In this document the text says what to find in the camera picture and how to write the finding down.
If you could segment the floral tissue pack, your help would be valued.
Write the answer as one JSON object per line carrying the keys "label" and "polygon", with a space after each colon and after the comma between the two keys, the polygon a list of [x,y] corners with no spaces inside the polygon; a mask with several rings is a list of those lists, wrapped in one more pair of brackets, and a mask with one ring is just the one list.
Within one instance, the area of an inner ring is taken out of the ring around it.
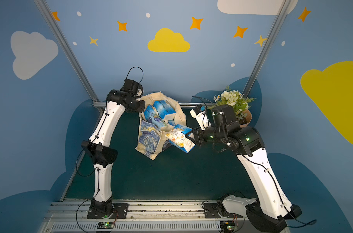
{"label": "floral tissue pack", "polygon": [[166,138],[172,143],[172,145],[178,147],[185,153],[189,153],[195,147],[195,144],[192,140],[187,138],[186,134],[191,133],[192,130],[192,128],[177,124],[166,134]]}

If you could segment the left aluminium frame post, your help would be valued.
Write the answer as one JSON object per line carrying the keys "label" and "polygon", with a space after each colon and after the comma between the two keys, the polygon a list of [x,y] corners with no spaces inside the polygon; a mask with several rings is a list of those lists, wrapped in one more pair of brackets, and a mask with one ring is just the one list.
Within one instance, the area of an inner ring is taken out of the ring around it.
{"label": "left aluminium frame post", "polygon": [[56,40],[58,41],[59,45],[61,46],[63,52],[65,53],[68,61],[70,62],[72,68],[74,69],[75,73],[77,74],[79,80],[83,84],[86,92],[88,93],[89,97],[93,102],[99,102],[99,98],[95,93],[92,85],[90,84],[86,74],[84,73],[81,65],[79,64],[76,56],[73,53],[73,50],[70,47],[66,37],[64,36],[61,28],[58,25],[58,21],[54,18],[48,4],[46,1],[42,0],[34,0],[38,10],[40,11],[41,15],[43,16],[44,20],[46,21],[47,25],[49,26],[51,32],[55,36]]}

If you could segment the cream canvas tote bag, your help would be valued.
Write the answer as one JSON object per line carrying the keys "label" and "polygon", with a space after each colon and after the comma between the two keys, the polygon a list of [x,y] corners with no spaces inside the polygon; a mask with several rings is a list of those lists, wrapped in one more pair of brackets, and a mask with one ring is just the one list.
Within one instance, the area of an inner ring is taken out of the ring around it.
{"label": "cream canvas tote bag", "polygon": [[[183,113],[179,103],[163,93],[151,93],[141,97],[141,100],[145,101],[146,107],[153,105],[155,101],[163,100],[169,102],[176,111],[176,116],[172,118],[174,123],[184,126],[187,124],[186,115]],[[173,126],[168,124],[166,127],[159,128],[154,123],[148,122],[144,113],[140,113],[139,118],[138,144],[135,149],[147,158],[155,160],[159,153],[171,146],[171,143],[167,141],[166,134],[173,128]]]}

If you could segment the pink pot with flowers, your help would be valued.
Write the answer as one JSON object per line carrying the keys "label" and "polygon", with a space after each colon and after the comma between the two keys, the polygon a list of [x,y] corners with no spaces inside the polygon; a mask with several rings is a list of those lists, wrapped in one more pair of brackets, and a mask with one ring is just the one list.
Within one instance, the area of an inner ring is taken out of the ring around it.
{"label": "pink pot with flowers", "polygon": [[223,93],[213,97],[214,105],[208,107],[209,110],[220,105],[230,105],[233,107],[236,118],[240,125],[246,127],[252,120],[252,114],[249,111],[250,103],[256,100],[252,97],[244,97],[238,90],[232,90],[229,86]]}

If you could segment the aluminium front rail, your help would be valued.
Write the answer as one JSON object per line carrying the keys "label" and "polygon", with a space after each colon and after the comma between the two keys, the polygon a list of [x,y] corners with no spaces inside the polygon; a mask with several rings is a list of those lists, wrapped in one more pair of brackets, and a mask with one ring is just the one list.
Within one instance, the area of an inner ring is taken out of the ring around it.
{"label": "aluminium front rail", "polygon": [[[213,200],[116,200],[129,204],[125,219],[87,219],[89,202],[67,199],[52,203],[40,233],[219,233],[220,221],[232,221],[234,233],[256,233],[245,217],[205,218],[203,202]],[[97,230],[99,222],[114,221],[112,230]]]}

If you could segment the right aluminium frame post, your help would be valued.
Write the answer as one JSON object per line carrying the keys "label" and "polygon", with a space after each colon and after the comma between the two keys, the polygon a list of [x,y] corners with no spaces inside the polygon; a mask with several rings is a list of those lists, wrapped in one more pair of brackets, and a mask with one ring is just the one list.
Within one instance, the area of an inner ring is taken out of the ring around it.
{"label": "right aluminium frame post", "polygon": [[293,1],[291,0],[285,0],[282,2],[282,5],[280,6],[280,9],[278,11],[278,14],[275,17],[275,20],[270,28],[270,31],[267,35],[267,39],[264,42],[264,45],[262,46],[261,52],[259,54],[259,57],[255,63],[255,66],[253,68],[253,71],[251,75],[249,76],[249,79],[243,89],[243,95],[245,97],[248,97],[261,69],[262,66],[264,65],[266,58],[271,50],[271,47],[276,40],[276,37],[285,21],[285,18],[288,15],[288,9],[291,8],[291,4]]}

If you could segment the rear aluminium frame bar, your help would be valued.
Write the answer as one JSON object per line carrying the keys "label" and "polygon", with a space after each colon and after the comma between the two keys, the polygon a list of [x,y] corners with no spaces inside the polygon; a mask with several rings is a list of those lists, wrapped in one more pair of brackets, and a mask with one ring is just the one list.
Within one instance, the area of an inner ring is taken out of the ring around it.
{"label": "rear aluminium frame bar", "polygon": [[[197,102],[197,103],[185,103],[185,102],[180,102],[179,105],[181,108],[194,108],[196,107],[197,105],[203,105],[203,106],[207,106],[207,107],[210,107],[210,106],[213,106],[214,103],[211,103],[211,102],[207,102],[207,103],[203,103],[203,102]],[[93,107],[95,108],[104,108],[106,106],[106,103],[105,102],[93,102]]]}

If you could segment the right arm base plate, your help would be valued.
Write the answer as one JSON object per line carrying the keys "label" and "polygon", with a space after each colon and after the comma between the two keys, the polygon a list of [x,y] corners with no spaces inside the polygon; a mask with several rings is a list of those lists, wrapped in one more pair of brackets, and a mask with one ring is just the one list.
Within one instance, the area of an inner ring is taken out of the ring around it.
{"label": "right arm base plate", "polygon": [[201,206],[205,218],[234,218],[234,214],[228,213],[221,203],[203,202]]}

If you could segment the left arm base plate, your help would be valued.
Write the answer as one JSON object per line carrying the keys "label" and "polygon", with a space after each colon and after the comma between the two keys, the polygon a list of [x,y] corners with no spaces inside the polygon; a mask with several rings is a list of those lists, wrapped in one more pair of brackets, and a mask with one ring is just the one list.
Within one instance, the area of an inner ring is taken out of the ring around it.
{"label": "left arm base plate", "polygon": [[127,217],[129,204],[113,203],[109,212],[104,213],[98,208],[91,207],[87,215],[87,219],[125,219]]}

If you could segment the left controller board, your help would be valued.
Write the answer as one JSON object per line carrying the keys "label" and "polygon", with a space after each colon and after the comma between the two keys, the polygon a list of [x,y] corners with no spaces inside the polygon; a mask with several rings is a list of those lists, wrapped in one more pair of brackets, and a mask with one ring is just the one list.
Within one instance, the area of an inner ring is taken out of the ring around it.
{"label": "left controller board", "polygon": [[115,226],[114,221],[110,222],[99,222],[97,224],[97,230],[112,230]]}

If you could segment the controller board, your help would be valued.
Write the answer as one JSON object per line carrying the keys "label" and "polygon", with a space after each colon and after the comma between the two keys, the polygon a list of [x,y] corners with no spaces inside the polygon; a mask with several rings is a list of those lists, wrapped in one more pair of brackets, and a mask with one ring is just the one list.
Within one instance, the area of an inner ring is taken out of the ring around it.
{"label": "controller board", "polygon": [[97,224],[97,230],[112,230],[115,226],[114,221],[110,222],[99,222]]}
{"label": "controller board", "polygon": [[238,227],[232,221],[220,221],[220,233],[233,233],[235,232]]}

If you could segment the blue tissue pack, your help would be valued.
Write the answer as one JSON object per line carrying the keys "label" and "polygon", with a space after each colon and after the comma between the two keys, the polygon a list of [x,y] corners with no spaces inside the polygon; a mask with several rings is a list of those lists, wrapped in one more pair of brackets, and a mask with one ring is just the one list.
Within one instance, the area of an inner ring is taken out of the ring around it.
{"label": "blue tissue pack", "polygon": [[174,119],[176,111],[168,101],[155,101],[153,106],[156,108],[158,115],[162,120],[169,121]]}
{"label": "blue tissue pack", "polygon": [[157,115],[157,114],[158,113],[155,110],[155,108],[152,105],[148,105],[144,111],[144,119],[145,121],[148,121],[152,115]]}

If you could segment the aluminium frame post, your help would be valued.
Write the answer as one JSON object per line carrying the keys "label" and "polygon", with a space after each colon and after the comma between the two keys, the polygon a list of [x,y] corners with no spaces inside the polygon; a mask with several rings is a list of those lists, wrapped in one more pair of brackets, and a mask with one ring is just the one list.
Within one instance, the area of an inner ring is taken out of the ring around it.
{"label": "aluminium frame post", "polygon": [[275,20],[270,28],[270,31],[267,35],[267,39],[264,42],[264,45],[262,46],[261,52],[259,54],[259,57],[255,63],[255,66],[253,68],[253,71],[251,75],[249,76],[249,79],[243,89],[243,95],[245,97],[248,97],[261,69],[262,66],[264,65],[266,58],[271,50],[271,47],[276,40],[276,37],[285,21],[285,18],[288,15],[288,9],[291,8],[291,4],[293,1],[291,0],[285,0],[282,2],[282,5],[280,6],[280,9],[278,11],[278,14],[275,17]]}
{"label": "aluminium frame post", "polygon": [[41,15],[43,16],[44,20],[46,21],[47,25],[49,26],[51,32],[55,36],[56,40],[58,41],[59,45],[61,46],[63,52],[65,53],[68,61],[70,62],[72,68],[74,69],[75,73],[77,74],[79,80],[83,84],[86,92],[88,93],[89,97],[93,102],[99,102],[99,98],[95,93],[92,85],[90,84],[86,74],[84,73],[81,65],[79,64],[76,56],[73,53],[73,50],[70,47],[66,37],[64,36],[61,28],[58,25],[58,21],[54,18],[48,4],[46,1],[42,0],[34,0],[38,10],[40,11]]}

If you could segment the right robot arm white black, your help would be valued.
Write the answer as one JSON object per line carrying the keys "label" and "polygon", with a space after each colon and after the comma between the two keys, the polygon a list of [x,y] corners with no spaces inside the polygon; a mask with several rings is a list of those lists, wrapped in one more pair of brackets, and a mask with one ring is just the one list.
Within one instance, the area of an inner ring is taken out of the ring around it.
{"label": "right robot arm white black", "polygon": [[214,107],[211,113],[213,125],[206,116],[205,106],[193,108],[190,114],[199,127],[186,133],[186,137],[197,146],[208,142],[224,144],[242,163],[257,193],[257,197],[251,199],[223,196],[217,202],[219,214],[245,217],[260,232],[282,232],[288,227],[286,221],[297,219],[302,211],[281,189],[259,132],[250,126],[241,127],[230,105]]}

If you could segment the right controller board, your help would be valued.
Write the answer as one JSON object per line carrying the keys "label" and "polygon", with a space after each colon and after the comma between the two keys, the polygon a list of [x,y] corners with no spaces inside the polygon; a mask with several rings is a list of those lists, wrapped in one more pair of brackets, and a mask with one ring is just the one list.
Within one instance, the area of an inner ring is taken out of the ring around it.
{"label": "right controller board", "polygon": [[220,233],[233,233],[235,232],[238,227],[232,221],[220,221]]}

